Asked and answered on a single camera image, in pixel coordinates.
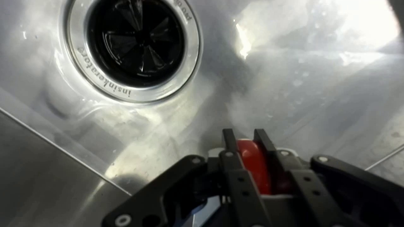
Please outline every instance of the screw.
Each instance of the screw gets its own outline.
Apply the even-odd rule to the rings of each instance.
[[[283,156],[288,156],[290,152],[289,152],[289,151],[285,151],[285,150],[281,150],[280,153],[281,153]]]
[[[199,162],[202,162],[202,160],[198,158],[198,157],[194,157],[194,158],[192,158],[192,162],[193,162],[193,164],[199,164]]]
[[[116,227],[126,227],[131,222],[131,216],[127,214],[121,214],[115,219],[115,225]]]
[[[327,162],[328,157],[327,156],[318,156],[318,160],[321,160],[322,162]]]

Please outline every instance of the engraved text on drain ring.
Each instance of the engraved text on drain ring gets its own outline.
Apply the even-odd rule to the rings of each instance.
[[[74,1],[69,11],[67,37],[82,73],[102,92],[124,100],[148,102],[178,90],[191,78],[199,56],[199,31],[194,15],[184,0],[164,0],[173,8],[184,32],[184,56],[177,71],[164,83],[153,87],[130,87],[110,78],[96,63],[88,47],[88,17],[97,3],[93,0]]]

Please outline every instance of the sink basin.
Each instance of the sink basin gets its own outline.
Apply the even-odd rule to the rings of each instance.
[[[167,0],[192,10],[198,63],[146,102],[84,75],[67,31],[78,2],[0,1],[0,108],[127,193],[220,147],[226,127],[361,167],[404,141],[403,41],[386,0]]]

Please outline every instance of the drain flange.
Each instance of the drain flange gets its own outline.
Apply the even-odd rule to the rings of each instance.
[[[184,0],[74,1],[67,30],[86,78],[124,100],[172,94],[193,74],[199,56],[197,22]]]

